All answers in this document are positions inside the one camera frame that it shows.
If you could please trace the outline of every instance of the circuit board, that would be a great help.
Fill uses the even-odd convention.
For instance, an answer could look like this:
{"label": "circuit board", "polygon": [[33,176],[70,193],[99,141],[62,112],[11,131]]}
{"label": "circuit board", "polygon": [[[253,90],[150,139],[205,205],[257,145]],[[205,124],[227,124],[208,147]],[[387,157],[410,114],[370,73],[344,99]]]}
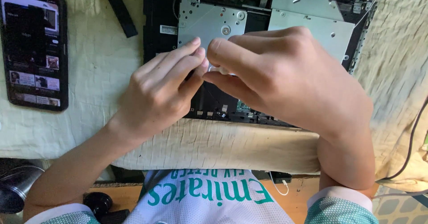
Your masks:
{"label": "circuit board", "polygon": [[236,105],[237,112],[250,112],[249,106],[244,104],[241,100],[238,99],[238,104]]}

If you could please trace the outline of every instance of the laptop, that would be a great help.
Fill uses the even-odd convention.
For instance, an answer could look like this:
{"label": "laptop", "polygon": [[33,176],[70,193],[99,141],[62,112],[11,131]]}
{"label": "laptop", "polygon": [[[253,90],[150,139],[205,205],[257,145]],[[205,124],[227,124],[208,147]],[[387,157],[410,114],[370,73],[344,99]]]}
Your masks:
{"label": "laptop", "polygon": [[[144,0],[144,63],[196,36],[206,49],[216,37],[305,26],[352,74],[375,10],[376,0]],[[296,128],[207,82],[185,118]]]}

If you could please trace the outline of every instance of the phone screen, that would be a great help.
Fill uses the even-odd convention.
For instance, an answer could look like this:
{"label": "phone screen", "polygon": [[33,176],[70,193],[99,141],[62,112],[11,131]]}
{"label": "phone screen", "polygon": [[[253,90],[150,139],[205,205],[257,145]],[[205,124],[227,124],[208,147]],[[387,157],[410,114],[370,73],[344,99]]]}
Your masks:
{"label": "phone screen", "polygon": [[9,100],[63,110],[58,107],[68,106],[63,102],[68,83],[62,83],[68,81],[63,79],[68,65],[63,55],[66,45],[60,37],[58,5],[41,0],[1,0],[1,7]]}

